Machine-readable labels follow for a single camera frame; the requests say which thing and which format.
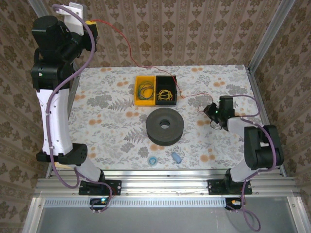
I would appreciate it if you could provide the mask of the black cable spool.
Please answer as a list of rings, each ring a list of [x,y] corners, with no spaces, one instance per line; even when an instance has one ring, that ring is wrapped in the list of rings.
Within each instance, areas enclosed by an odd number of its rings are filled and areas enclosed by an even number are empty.
[[[171,146],[183,135],[183,117],[174,109],[158,108],[146,119],[146,132],[149,139],[159,146]]]

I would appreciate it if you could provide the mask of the black plastic bin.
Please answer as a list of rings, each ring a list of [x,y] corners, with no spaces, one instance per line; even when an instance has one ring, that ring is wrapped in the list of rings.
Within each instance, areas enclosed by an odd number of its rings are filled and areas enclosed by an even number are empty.
[[[175,76],[156,76],[155,104],[176,105],[177,86]]]

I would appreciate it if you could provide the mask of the yellow plastic bin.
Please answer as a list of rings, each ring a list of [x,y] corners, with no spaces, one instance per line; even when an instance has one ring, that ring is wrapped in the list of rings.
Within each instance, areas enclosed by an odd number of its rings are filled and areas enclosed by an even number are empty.
[[[138,106],[156,104],[156,76],[136,76],[134,102]]]

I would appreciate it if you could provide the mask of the black controller board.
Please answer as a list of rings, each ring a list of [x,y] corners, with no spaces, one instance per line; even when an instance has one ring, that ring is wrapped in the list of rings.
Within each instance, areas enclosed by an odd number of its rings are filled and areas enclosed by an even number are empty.
[[[242,207],[241,198],[225,198],[225,209],[227,210],[239,210]]]
[[[89,207],[94,212],[102,212],[109,204],[109,198],[91,198]]]

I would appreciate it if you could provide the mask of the grey metal lower panel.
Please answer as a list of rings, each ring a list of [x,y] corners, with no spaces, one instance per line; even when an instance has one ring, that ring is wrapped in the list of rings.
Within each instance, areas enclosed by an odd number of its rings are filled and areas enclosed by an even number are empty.
[[[45,207],[34,198],[22,233],[311,233],[300,197],[248,197],[247,214],[224,207]]]

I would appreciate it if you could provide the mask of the aluminium frame post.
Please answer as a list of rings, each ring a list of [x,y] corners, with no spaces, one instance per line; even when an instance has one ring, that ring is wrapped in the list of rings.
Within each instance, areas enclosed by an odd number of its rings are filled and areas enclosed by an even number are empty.
[[[280,5],[277,8],[259,46],[253,55],[250,64],[248,66],[248,70],[251,73],[254,73],[258,66],[260,65],[262,59],[264,58],[265,54],[267,53],[269,47],[272,44],[277,32],[279,31],[280,27],[282,26],[286,16],[288,15],[289,11],[293,7],[295,0],[282,0]]]
[[[83,35],[71,33],[64,21],[53,15],[48,15],[44,0],[29,0],[36,14],[39,16],[33,23],[32,35],[38,45],[35,50],[34,62],[46,65],[68,66],[76,71],[74,59],[78,58],[83,47]],[[64,15],[67,11],[55,8]]]

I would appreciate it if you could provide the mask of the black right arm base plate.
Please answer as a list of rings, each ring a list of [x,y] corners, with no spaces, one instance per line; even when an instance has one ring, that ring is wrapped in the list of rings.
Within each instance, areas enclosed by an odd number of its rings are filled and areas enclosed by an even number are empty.
[[[241,195],[243,182],[226,182],[225,180],[208,180],[208,192],[210,195]]]

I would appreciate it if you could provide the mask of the aluminium mounting rail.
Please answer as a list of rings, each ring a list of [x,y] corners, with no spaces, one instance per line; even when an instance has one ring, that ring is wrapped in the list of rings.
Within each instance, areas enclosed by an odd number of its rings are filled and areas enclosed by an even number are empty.
[[[250,181],[251,197],[299,196],[294,178],[282,172],[277,168],[255,176]],[[205,197],[208,180],[222,179],[225,170],[106,170],[104,174],[108,180],[122,181],[122,197]],[[34,197],[76,197],[78,191],[63,186],[52,171],[38,179]]]

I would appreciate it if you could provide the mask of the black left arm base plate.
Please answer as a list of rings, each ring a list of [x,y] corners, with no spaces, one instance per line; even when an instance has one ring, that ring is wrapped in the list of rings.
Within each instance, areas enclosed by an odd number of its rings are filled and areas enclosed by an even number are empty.
[[[112,196],[121,195],[121,180],[106,180],[106,183],[112,190]],[[110,190],[109,187],[103,184],[81,181],[78,193],[81,196],[109,196]]]

